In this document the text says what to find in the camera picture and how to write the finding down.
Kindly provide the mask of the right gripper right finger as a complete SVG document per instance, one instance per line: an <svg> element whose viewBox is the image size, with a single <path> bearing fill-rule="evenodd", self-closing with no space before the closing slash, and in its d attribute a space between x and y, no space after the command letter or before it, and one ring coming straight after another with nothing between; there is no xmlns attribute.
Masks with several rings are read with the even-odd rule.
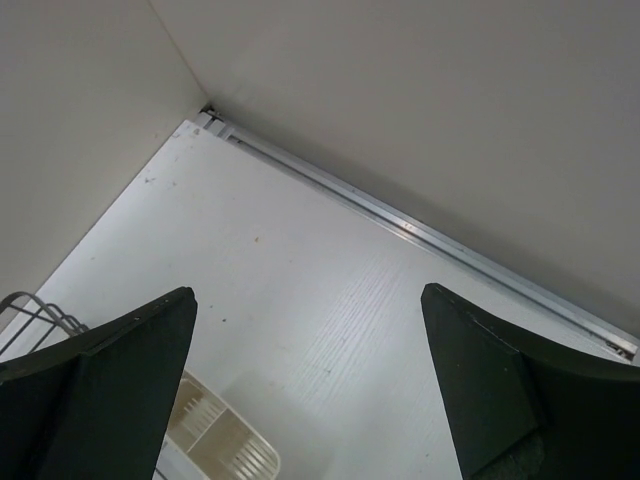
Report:
<svg viewBox="0 0 640 480"><path fill-rule="evenodd" d="M437 283L421 305L463 478L638 478L638 367L511 324Z"/></svg>

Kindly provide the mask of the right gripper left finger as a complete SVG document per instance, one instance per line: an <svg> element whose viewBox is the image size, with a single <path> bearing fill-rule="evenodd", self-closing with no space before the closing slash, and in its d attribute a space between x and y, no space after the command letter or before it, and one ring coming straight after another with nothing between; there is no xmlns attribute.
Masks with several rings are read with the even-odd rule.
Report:
<svg viewBox="0 0 640 480"><path fill-rule="evenodd" d="M180 287L3 362L2 478L152 478L196 317Z"/></svg>

